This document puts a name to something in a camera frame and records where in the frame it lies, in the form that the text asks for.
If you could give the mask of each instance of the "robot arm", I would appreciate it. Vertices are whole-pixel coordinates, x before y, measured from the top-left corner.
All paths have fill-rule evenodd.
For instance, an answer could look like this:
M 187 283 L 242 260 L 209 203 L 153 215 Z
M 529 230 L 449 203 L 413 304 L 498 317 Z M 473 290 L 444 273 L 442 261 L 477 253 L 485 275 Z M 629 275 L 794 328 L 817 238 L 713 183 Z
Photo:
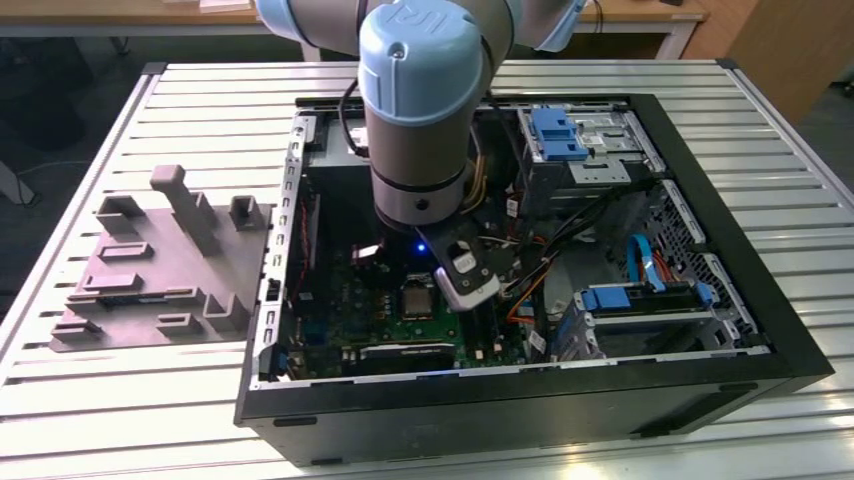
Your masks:
M 514 43 L 562 50 L 584 0 L 258 0 L 271 31 L 361 56 L 377 209 L 441 222 L 464 200 L 469 127 Z

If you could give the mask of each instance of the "light blue joint cap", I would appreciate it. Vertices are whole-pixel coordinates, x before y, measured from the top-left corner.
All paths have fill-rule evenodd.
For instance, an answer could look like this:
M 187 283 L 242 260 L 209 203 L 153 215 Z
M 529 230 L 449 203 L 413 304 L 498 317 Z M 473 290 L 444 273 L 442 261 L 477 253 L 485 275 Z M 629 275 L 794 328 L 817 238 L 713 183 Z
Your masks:
M 570 38 L 573 38 L 573 30 L 576 30 L 576 24 L 578 18 L 585 10 L 586 0 L 569 0 L 570 7 L 564 13 L 564 17 L 558 22 L 558 26 L 553 30 L 549 38 L 544 44 L 537 47 L 537 50 L 545 50 L 548 52 L 560 52 L 570 44 Z
M 446 0 L 397 0 L 365 19 L 359 90 L 374 112 L 406 127 L 432 125 L 477 94 L 481 29 Z
M 255 0 L 255 6 L 258 8 L 258 16 L 262 17 L 265 25 L 267 25 L 274 34 L 298 42 L 309 43 L 297 26 L 290 0 Z
M 513 28 L 520 35 L 522 29 L 522 17 L 525 15 L 525 7 L 522 6 L 522 0 L 505 0 L 510 7 L 510 13 L 513 14 Z

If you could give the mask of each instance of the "black computer case frame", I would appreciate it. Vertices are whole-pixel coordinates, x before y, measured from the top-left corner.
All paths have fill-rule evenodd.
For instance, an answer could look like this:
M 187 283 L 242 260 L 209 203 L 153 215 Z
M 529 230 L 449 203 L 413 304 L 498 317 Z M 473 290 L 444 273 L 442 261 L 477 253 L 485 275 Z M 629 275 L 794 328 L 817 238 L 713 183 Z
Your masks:
M 622 100 L 646 129 L 773 352 L 525 373 L 251 390 L 250 335 L 235 423 L 298 466 L 404 460 L 688 433 L 833 368 L 653 95 L 502 97 Z M 303 106 L 330 105 L 311 100 Z

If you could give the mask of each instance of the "slotted metal table surface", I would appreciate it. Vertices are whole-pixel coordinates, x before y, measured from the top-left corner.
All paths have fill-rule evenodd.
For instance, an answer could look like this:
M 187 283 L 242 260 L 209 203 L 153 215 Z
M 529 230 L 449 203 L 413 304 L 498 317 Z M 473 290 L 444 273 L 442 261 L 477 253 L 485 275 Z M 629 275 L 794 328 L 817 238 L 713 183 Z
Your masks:
M 354 64 L 170 65 L 143 75 L 0 330 L 0 479 L 848 477 L 854 472 L 852 194 L 740 71 L 714 62 L 509 62 L 502 93 L 654 93 L 837 374 L 686 437 L 301 472 L 233 425 L 243 343 L 57 354 L 47 348 L 109 193 L 178 163 L 213 204 L 277 202 L 298 97 Z

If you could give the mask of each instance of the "open computer tower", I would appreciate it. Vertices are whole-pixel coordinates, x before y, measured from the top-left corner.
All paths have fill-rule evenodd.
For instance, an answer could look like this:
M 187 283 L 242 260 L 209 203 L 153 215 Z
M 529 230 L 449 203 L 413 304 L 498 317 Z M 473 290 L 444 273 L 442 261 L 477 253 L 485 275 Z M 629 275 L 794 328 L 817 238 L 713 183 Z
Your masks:
M 537 295 L 462 313 L 418 237 L 377 218 L 338 101 L 299 102 L 235 417 L 298 466 L 684 434 L 833 373 L 656 97 L 500 102 L 476 114 L 470 216 L 502 282 L 526 243 L 590 220 Z

